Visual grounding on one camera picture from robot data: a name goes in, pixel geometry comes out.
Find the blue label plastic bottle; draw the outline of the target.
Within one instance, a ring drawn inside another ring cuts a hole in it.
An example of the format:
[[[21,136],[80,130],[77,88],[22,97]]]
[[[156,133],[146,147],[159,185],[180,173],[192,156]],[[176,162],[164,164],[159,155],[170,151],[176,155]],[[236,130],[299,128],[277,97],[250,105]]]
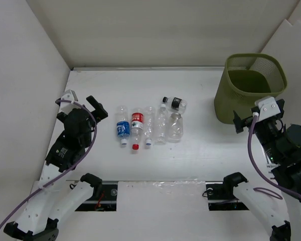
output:
[[[116,136],[122,146],[126,146],[130,137],[130,124],[128,119],[127,107],[119,106],[115,114]]]

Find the red label plastic bottle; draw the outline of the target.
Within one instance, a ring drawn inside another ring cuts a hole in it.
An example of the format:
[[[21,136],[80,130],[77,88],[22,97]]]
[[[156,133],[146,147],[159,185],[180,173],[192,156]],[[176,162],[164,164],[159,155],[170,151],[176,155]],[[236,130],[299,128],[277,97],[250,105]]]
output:
[[[132,149],[137,151],[141,143],[141,138],[143,135],[143,124],[144,124],[144,115],[143,110],[139,107],[132,110],[131,115],[131,141]]]

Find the clear bottle blue cap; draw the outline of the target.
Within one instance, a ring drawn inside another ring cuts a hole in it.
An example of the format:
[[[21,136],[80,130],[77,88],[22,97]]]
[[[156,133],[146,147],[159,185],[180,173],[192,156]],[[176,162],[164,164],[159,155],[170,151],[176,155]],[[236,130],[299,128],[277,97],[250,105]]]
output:
[[[153,143],[155,118],[156,109],[153,106],[147,106],[144,109],[144,139],[147,147]]]

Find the clear bottle white cap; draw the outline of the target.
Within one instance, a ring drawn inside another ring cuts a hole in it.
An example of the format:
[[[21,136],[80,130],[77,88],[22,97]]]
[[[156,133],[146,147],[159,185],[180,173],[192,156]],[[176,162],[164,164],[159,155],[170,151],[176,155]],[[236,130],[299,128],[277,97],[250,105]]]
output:
[[[168,123],[168,110],[165,104],[161,104],[156,115],[155,142],[163,145],[166,143],[166,127]]]

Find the black label small bottle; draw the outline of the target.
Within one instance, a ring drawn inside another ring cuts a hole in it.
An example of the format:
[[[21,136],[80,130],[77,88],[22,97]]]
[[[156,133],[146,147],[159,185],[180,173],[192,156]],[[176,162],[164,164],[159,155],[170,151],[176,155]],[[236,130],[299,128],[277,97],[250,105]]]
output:
[[[168,106],[172,111],[184,113],[187,107],[187,102],[184,99],[178,97],[166,97],[164,96],[162,102]]]

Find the clear plastic jar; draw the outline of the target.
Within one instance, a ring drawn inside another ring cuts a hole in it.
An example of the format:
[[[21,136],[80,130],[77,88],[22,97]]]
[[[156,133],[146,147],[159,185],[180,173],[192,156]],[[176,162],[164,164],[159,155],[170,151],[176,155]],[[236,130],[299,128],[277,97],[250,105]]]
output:
[[[172,113],[169,118],[168,141],[179,142],[183,135],[183,118],[180,113]]]

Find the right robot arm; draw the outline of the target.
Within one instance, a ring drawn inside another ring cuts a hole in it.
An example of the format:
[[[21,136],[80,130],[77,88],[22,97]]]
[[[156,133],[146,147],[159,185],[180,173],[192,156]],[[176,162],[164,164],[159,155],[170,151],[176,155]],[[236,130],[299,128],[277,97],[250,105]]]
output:
[[[301,240],[301,126],[282,125],[276,122],[284,115],[284,100],[268,96],[257,100],[252,115],[241,119],[234,115],[237,133],[249,129],[247,150],[250,162],[258,175],[273,187],[279,189],[285,200],[289,220],[276,214],[258,197],[248,180],[239,172],[223,179],[222,192],[226,197],[235,197],[251,211],[263,225],[270,240]],[[256,136],[269,160],[276,164],[272,169],[274,181],[258,168],[252,154],[252,137]]]

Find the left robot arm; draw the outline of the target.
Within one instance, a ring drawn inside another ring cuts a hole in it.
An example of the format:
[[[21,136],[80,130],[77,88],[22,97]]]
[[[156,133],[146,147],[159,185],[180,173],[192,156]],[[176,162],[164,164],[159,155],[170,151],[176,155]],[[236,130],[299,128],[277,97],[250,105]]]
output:
[[[97,137],[97,124],[108,117],[103,105],[93,96],[86,100],[93,111],[78,103],[71,92],[56,100],[61,110],[57,119],[64,129],[46,156],[35,191],[12,211],[15,214],[24,206],[23,213],[15,221],[6,218],[1,224],[4,233],[11,238],[55,240],[62,222],[85,200],[101,195],[102,180],[87,173],[60,203],[56,203],[68,177],[91,151]]]

